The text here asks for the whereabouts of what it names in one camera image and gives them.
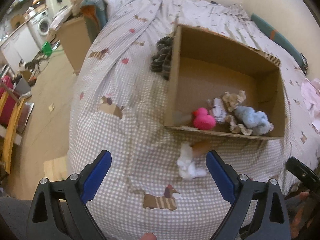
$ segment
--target red dot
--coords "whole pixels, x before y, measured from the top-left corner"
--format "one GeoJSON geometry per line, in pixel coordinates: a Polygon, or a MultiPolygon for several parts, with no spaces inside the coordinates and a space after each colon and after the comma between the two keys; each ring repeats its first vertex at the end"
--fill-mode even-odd
{"type": "Polygon", "coordinates": [[[122,60],[122,63],[123,64],[127,64],[129,62],[129,59],[128,58],[124,58],[123,60],[122,60]]]}

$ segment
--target dog wearing striped sweater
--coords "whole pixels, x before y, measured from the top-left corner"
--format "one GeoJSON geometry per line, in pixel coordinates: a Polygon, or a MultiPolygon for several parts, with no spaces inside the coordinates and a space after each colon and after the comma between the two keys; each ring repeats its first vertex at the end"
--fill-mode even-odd
{"type": "Polygon", "coordinates": [[[143,208],[160,208],[169,209],[170,211],[176,210],[177,205],[175,199],[181,198],[181,194],[176,191],[172,185],[168,185],[164,190],[163,196],[153,196],[145,194],[143,200],[143,208]]]}

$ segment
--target cat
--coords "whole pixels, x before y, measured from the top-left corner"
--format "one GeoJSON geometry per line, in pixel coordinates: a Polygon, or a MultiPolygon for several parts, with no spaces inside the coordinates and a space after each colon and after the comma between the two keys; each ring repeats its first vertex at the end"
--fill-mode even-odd
{"type": "Polygon", "coordinates": [[[42,61],[43,59],[40,58],[40,59],[34,59],[30,62],[27,62],[27,63],[24,63],[23,60],[21,59],[20,62],[19,62],[19,68],[24,68],[24,69],[27,69],[27,70],[34,70],[35,68],[37,68],[37,70],[40,71],[40,62],[42,61]]]}

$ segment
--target blanket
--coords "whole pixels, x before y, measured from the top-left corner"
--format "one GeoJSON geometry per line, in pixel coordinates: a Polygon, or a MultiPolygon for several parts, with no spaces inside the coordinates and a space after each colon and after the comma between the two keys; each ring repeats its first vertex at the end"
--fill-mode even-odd
{"type": "MultiPolygon", "coordinates": [[[[75,5],[82,0],[72,0],[75,5]]],[[[108,239],[209,239],[226,215],[212,177],[179,176],[182,141],[209,139],[238,173],[257,181],[275,178],[283,193],[295,178],[285,171],[289,156],[317,166],[319,135],[303,104],[304,75],[293,57],[267,38],[240,5],[203,0],[105,0],[107,25],[92,44],[75,85],[69,131],[71,172],[79,173],[101,150],[111,168],[87,207],[108,239]],[[281,140],[212,137],[163,127],[168,82],[150,70],[156,42],[178,22],[207,28],[281,60],[286,127],[281,140]],[[101,98],[116,109],[102,111],[101,98]]],[[[205,158],[196,160],[205,168],[205,158]]],[[[254,204],[244,225],[250,223],[254,204]]]]}

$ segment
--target red fabric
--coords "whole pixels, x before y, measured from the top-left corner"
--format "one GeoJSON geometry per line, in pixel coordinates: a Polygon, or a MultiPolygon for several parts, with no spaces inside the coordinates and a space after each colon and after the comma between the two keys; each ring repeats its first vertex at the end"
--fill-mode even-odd
{"type": "MultiPolygon", "coordinates": [[[[13,84],[12,84],[11,78],[9,76],[5,76],[2,79],[2,82],[7,87],[9,87],[11,89],[13,88],[13,84]]],[[[4,91],[5,91],[4,88],[0,87],[0,97],[2,96],[4,91]]],[[[0,116],[0,124],[1,125],[7,126],[9,124],[10,116],[11,116],[11,113],[12,113],[12,110],[14,108],[15,103],[16,102],[14,101],[14,99],[11,98],[10,96],[8,96],[7,101],[4,105],[4,108],[3,108],[1,116],[0,116]]]]}

